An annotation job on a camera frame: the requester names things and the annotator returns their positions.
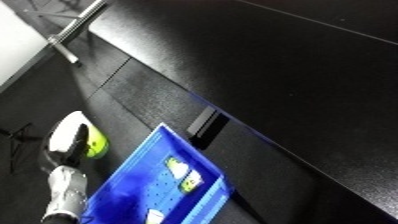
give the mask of tripod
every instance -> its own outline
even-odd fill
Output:
[[[23,143],[41,139],[27,136],[30,126],[32,124],[28,123],[14,132],[0,128],[0,135],[8,138],[10,141],[10,174],[14,174],[15,172],[16,155],[21,150]]]

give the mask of black object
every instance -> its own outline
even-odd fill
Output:
[[[56,214],[46,217],[42,224],[78,224],[78,220],[69,215]]]
[[[187,129],[193,146],[205,150],[214,140],[229,118],[208,106]]]
[[[51,129],[47,137],[44,139],[39,154],[38,161],[40,168],[47,173],[51,173],[55,168],[61,165],[78,167],[80,165],[80,159],[83,154],[87,152],[88,148],[88,127],[85,124],[81,124],[73,139],[72,145],[66,153],[50,151],[49,141],[57,127],[58,124]]]
[[[10,174],[14,174],[15,172],[16,158],[18,152],[23,146],[23,143],[40,139],[28,136],[28,129],[31,125],[31,123],[28,123],[15,132],[10,132],[0,128],[0,135],[7,137],[10,141]]]

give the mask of black panel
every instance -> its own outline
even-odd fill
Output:
[[[118,1],[90,29],[398,214],[397,46],[234,1]]]

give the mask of yellow object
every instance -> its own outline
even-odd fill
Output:
[[[58,125],[50,139],[50,149],[66,152],[73,143],[76,130],[81,124],[88,128],[88,151],[86,156],[93,159],[101,158],[109,150],[109,141],[105,135],[91,123],[81,111],[75,111],[66,116]]]
[[[188,174],[188,176],[185,177],[185,179],[181,182],[180,190],[185,194],[188,194],[191,193],[196,188],[198,188],[203,183],[204,182],[202,176],[200,176],[199,172],[196,170],[192,170]]]
[[[89,149],[87,157],[98,159],[104,156],[109,149],[108,139],[94,125],[88,126],[88,142]]]

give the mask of black surface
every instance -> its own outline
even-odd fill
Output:
[[[118,1],[90,30],[397,216],[396,45],[235,1]]]
[[[0,95],[0,125],[12,130],[32,122],[32,134],[40,137],[68,113],[83,110],[111,141],[104,158],[82,163],[91,195],[158,123],[184,134],[205,105],[96,37],[79,40],[70,47],[84,66],[73,67],[58,54],[42,59]],[[256,134],[229,122],[205,154],[267,223],[395,222]],[[38,222],[44,214],[50,195],[37,150],[36,143],[24,147],[13,176],[4,168],[8,152],[0,150],[0,223]],[[214,223],[256,223],[240,203],[229,201]]]
[[[246,2],[398,42],[398,2],[394,0],[248,0]]]
[[[227,124],[204,154],[226,173],[266,223],[397,222],[234,122]],[[223,211],[218,216],[227,218]],[[257,223],[242,219],[245,215],[231,221],[216,219],[216,223]]]

